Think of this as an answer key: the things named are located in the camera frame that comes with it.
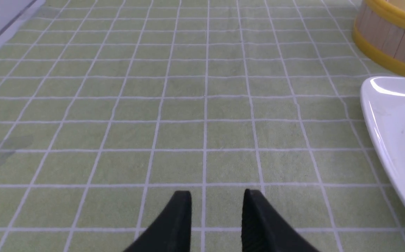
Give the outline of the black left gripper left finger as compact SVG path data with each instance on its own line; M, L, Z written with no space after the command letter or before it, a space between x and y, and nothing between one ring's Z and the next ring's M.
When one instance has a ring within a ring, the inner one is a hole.
M153 223L124 251L189 252L191 223L191 193L177 190Z

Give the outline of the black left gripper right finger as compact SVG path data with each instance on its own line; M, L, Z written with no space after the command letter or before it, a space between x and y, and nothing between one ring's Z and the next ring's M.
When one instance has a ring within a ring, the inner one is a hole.
M274 209L260 190L246 189L241 215L243 252L317 252Z

